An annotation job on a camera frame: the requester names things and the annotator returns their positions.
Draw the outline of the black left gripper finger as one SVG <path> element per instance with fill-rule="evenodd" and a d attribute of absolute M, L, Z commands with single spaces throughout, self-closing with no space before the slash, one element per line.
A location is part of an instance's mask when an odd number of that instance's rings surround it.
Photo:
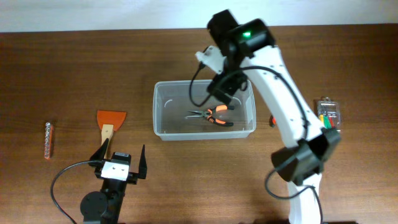
<path fill-rule="evenodd" d="M 139 179 L 146 179 L 147 176 L 147 161 L 146 161 L 146 146 L 142 146 L 141 157 L 139 161 Z"/>
<path fill-rule="evenodd" d="M 106 151 L 109 145 L 109 138 L 106 138 L 100 148 L 90 157 L 91 161 L 102 161 L 106 155 Z"/>

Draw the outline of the clear plastic container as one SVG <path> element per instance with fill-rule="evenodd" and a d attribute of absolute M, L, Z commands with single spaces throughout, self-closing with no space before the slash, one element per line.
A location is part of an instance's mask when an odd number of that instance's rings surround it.
<path fill-rule="evenodd" d="M 154 133 L 163 141 L 189 141 L 207 139 L 246 138 L 256 130 L 256 104 L 251 82 L 245 91 L 238 90 L 229 104 L 233 111 L 217 114 L 223 121 L 233 122 L 232 127 L 222 127 L 203 118 L 185 118 L 193 115 L 190 110 L 207 110 L 223 103 L 211 97 L 203 106 L 196 107 L 189 98 L 189 93 L 196 103 L 203 101 L 208 93 L 206 89 L 211 80 L 189 80 L 158 82 L 154 87 L 153 128 Z"/>

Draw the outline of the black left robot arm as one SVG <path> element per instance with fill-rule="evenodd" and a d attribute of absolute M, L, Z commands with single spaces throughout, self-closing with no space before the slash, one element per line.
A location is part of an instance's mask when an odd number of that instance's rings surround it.
<path fill-rule="evenodd" d="M 106 139 L 90 157 L 89 165 L 95 168 L 95 176 L 103 184 L 99 191 L 85 195 L 80 203 L 84 223 L 117 223 L 127 185 L 136 185 L 139 179 L 145 179 L 147 175 L 145 148 L 141 151 L 139 170 L 131 172 L 131 155 L 115 152 L 111 158 L 105 158 L 109 142 Z"/>

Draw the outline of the orange bit holder strip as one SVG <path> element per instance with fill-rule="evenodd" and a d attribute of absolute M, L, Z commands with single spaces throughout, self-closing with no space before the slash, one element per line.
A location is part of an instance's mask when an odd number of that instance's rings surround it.
<path fill-rule="evenodd" d="M 53 150 L 53 135 L 54 126 L 52 123 L 47 122 L 45 124 L 45 139 L 44 139 L 44 158 L 50 159 Z"/>

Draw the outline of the clear box of coloured tubes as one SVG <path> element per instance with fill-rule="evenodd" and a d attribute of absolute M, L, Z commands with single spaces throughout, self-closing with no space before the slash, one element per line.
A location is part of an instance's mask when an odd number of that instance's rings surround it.
<path fill-rule="evenodd" d="M 327 129 L 341 131 L 341 113 L 338 102 L 329 97 L 323 97 L 317 101 L 317 115 Z"/>

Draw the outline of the orange black long-nose pliers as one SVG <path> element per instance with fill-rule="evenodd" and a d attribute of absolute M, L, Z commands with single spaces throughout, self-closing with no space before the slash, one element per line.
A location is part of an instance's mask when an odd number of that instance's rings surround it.
<path fill-rule="evenodd" d="M 217 118 L 217 114 L 219 112 L 224 112 L 224 111 L 233 111 L 235 109 L 234 106 L 227 106 L 227 105 L 218 105 L 214 108 L 208 108 L 207 110 L 190 110 L 190 113 L 193 113 L 193 115 L 188 115 L 185 118 L 203 118 L 210 123 L 216 124 L 218 126 L 222 127 L 232 127 L 234 126 L 233 122 L 228 122 L 228 121 L 223 121 L 221 119 Z"/>

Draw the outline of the red black diagonal cutters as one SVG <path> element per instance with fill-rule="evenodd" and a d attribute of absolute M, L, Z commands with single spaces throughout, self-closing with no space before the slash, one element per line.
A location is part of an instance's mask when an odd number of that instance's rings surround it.
<path fill-rule="evenodd" d="M 275 118 L 273 117 L 273 115 L 271 115 L 270 118 L 269 118 L 269 125 L 270 125 L 270 127 L 272 127 L 272 128 L 274 128 L 274 127 L 276 126 L 276 120 L 275 120 Z"/>

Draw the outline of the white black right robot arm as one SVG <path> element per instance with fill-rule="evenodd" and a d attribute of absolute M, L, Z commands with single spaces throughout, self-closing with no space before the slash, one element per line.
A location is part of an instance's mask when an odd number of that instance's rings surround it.
<path fill-rule="evenodd" d="M 289 223 L 323 223 L 319 186 L 325 162 L 341 141 L 310 109 L 290 76 L 280 48 L 261 19 L 239 24 L 229 10 L 214 14 L 207 24 L 215 42 L 197 59 L 216 72 L 210 96 L 230 104 L 250 80 L 276 121 L 284 147 L 272 153 L 274 168 L 265 185 L 278 174 L 288 185 Z"/>

